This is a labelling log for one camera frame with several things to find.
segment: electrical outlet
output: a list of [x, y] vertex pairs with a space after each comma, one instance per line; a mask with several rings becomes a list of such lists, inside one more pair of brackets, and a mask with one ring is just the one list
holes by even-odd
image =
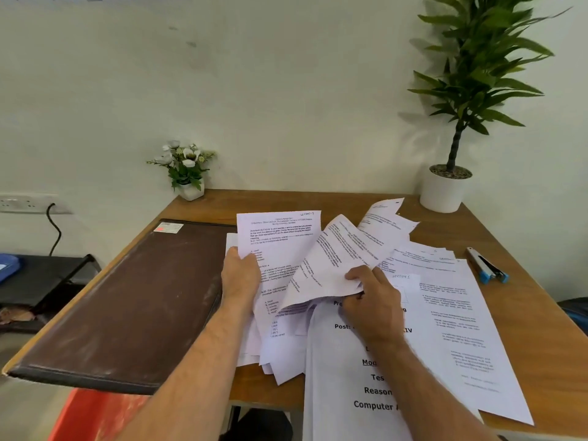
[[50, 214], [72, 214], [69, 207], [54, 193], [0, 193], [0, 212], [10, 213], [45, 213], [51, 207]]

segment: black cable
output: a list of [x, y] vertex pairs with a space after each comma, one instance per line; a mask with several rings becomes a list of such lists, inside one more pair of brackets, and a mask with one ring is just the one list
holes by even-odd
[[51, 248], [51, 251], [49, 251], [49, 257], [51, 257], [53, 255], [53, 251], [55, 250], [55, 247], [57, 246], [57, 243], [59, 243], [59, 240], [61, 240], [61, 229], [59, 229], [57, 227], [57, 225], [53, 222], [53, 220], [51, 219], [51, 216], [49, 215], [49, 211], [51, 210], [51, 207], [55, 206], [55, 203], [51, 203], [49, 205], [49, 207], [47, 207], [47, 211], [45, 212], [45, 214], [47, 215], [47, 219], [49, 220], [49, 222], [51, 224], [53, 224], [53, 227], [55, 229], [57, 229], [57, 232], [59, 232], [59, 236], [57, 237], [57, 240], [55, 240], [55, 243], [53, 244], [53, 247]]

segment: small white pot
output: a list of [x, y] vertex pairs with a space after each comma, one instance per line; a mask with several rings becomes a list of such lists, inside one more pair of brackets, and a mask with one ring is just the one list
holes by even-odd
[[471, 177], [451, 179], [439, 176], [431, 171], [431, 166], [424, 175], [420, 203], [429, 210], [440, 213], [452, 213], [459, 209]]
[[200, 198], [202, 195], [204, 195], [204, 180], [200, 180], [201, 190], [198, 190], [191, 184], [180, 185], [179, 187], [177, 187], [177, 189], [179, 190], [178, 193], [180, 194], [180, 196], [184, 198], [186, 201], [194, 201], [196, 198]]

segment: flower pot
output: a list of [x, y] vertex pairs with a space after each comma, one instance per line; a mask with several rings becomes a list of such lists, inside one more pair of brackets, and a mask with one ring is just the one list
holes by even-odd
[[180, 185], [177, 188], [179, 190], [178, 193], [182, 198], [184, 198], [186, 201], [193, 201], [196, 198], [200, 198], [202, 195], [204, 195], [204, 180], [200, 180], [201, 190], [198, 190], [197, 187], [194, 187], [191, 184]]
[[459, 209], [472, 172], [456, 166], [455, 174], [444, 173], [445, 165], [430, 166], [423, 180], [420, 203], [429, 210], [452, 213]]

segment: forearm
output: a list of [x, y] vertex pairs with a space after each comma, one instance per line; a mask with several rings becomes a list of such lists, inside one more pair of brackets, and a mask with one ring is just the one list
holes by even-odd
[[217, 440], [247, 313], [223, 304], [118, 441]]
[[414, 441], [497, 441], [422, 365], [405, 341], [371, 346]]

